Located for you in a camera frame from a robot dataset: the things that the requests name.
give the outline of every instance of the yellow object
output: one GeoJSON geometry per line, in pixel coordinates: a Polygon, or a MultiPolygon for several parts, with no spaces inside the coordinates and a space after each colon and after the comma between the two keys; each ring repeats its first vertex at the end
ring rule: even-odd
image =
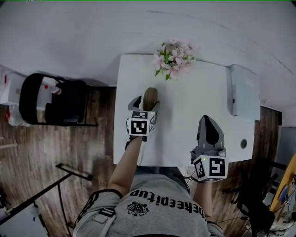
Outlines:
{"type": "Polygon", "coordinates": [[[281,204],[278,202],[278,197],[281,194],[282,189],[286,186],[289,185],[292,181],[293,175],[296,175],[296,154],[292,157],[290,163],[288,164],[285,173],[283,175],[283,178],[278,185],[277,192],[273,197],[270,210],[272,212],[278,210],[281,207],[281,204]]]}

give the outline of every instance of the wooden floor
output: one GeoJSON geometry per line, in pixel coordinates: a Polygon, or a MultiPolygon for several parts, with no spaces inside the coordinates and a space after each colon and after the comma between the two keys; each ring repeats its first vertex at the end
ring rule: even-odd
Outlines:
{"type": "MultiPolygon", "coordinates": [[[[12,206],[17,206],[40,192],[66,173],[55,165],[68,164],[93,174],[93,182],[70,177],[61,184],[62,197],[68,222],[73,223],[93,190],[106,188],[113,172],[113,123],[115,109],[114,88],[93,91],[89,101],[88,121],[97,120],[95,127],[30,126],[12,127],[4,122],[7,106],[0,106],[0,144],[19,143],[18,147],[0,150],[0,187],[12,206]]],[[[261,121],[256,122],[253,158],[229,166],[229,177],[214,184],[214,215],[220,222],[242,214],[230,201],[235,194],[222,194],[223,188],[237,187],[241,183],[238,168],[249,170],[261,157],[274,159],[278,137],[276,111],[261,108],[261,121]]],[[[191,168],[183,168],[192,174],[191,168]]],[[[51,236],[67,237],[57,188],[37,199],[36,204],[51,236]]],[[[236,219],[220,223],[225,236],[241,236],[246,221],[236,219]]]]}

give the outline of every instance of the white cube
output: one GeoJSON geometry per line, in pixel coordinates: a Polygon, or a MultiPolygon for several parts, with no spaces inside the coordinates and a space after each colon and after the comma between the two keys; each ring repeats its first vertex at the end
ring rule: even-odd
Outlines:
{"type": "Polygon", "coordinates": [[[127,126],[131,136],[148,136],[154,129],[155,112],[152,111],[130,111],[127,126]]]}
{"type": "Polygon", "coordinates": [[[198,181],[216,182],[227,178],[228,158],[200,155],[193,161],[198,181]]]}

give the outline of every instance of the gray t-shirt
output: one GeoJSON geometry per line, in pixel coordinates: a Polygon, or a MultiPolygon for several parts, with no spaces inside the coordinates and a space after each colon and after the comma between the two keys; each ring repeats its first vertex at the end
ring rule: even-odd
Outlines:
{"type": "Polygon", "coordinates": [[[164,175],[136,175],[130,192],[97,191],[76,221],[74,237],[223,237],[202,208],[164,175]]]}

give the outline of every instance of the black chair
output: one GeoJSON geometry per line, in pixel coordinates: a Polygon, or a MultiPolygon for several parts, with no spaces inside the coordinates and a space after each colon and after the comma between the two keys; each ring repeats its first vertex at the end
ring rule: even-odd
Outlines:
{"type": "Polygon", "coordinates": [[[79,80],[70,81],[41,73],[31,74],[22,85],[19,112],[23,120],[32,125],[98,126],[97,123],[86,123],[89,87],[79,80]],[[60,88],[62,93],[52,94],[51,103],[45,106],[46,123],[43,123],[37,118],[37,98],[45,76],[56,80],[56,87],[60,88]]]}
{"type": "Polygon", "coordinates": [[[237,204],[237,208],[249,217],[254,237],[261,232],[267,234],[275,218],[274,213],[263,203],[273,182],[278,177],[277,174],[271,177],[269,166],[268,160],[261,159],[252,169],[249,178],[243,178],[241,187],[233,190],[222,190],[223,193],[240,191],[236,201],[232,200],[231,204],[237,204]]]}

